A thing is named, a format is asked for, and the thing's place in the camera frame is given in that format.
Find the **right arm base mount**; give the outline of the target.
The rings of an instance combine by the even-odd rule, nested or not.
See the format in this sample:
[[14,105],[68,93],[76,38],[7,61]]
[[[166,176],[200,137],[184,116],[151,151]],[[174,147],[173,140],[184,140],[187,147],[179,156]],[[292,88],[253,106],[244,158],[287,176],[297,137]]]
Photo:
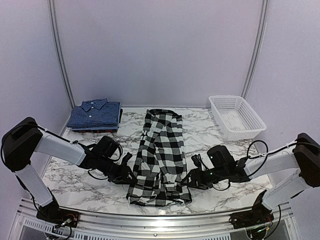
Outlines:
[[233,225],[234,229],[248,228],[255,225],[260,225],[264,223],[270,223],[274,220],[274,215],[272,212],[267,211],[263,213],[262,211],[240,211],[234,212],[230,215],[229,223]]

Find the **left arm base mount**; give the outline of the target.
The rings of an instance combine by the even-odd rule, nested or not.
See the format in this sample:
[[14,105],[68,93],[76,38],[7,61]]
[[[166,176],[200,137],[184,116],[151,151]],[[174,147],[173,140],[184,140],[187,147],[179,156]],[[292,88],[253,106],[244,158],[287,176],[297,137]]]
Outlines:
[[41,211],[38,210],[36,218],[61,226],[65,223],[66,226],[76,228],[78,225],[80,213],[73,210],[59,208],[57,211]]

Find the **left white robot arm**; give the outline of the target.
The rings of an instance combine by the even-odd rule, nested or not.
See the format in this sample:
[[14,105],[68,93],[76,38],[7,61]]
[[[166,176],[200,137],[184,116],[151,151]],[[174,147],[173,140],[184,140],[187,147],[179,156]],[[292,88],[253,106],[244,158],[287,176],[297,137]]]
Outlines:
[[3,135],[0,157],[38,203],[37,212],[53,223],[63,219],[63,211],[33,166],[31,158],[35,154],[63,160],[88,172],[97,170],[104,180],[114,184],[130,185],[137,181],[128,166],[132,154],[123,154],[122,146],[112,138],[104,136],[97,143],[85,145],[47,130],[32,117],[23,119]]

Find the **black white plaid shirt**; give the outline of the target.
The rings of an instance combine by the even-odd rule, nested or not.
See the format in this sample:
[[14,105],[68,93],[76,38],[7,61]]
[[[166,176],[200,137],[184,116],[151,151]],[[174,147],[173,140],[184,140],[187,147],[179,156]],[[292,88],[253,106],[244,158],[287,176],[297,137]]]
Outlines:
[[126,198],[132,205],[185,205],[192,196],[182,180],[187,176],[183,118],[167,109],[148,109],[133,165],[135,183]]

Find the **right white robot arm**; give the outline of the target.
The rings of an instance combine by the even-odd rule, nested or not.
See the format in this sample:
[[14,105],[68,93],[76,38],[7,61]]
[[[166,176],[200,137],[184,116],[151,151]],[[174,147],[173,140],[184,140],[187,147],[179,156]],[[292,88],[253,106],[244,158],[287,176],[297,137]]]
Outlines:
[[304,132],[296,140],[256,156],[246,155],[235,160],[224,145],[210,148],[207,156],[213,167],[208,168],[198,155],[192,156],[196,168],[182,180],[182,185],[207,190],[223,180],[246,183],[263,175],[294,170],[276,186],[258,195],[247,214],[252,224],[260,223],[275,207],[304,190],[320,186],[320,145]]

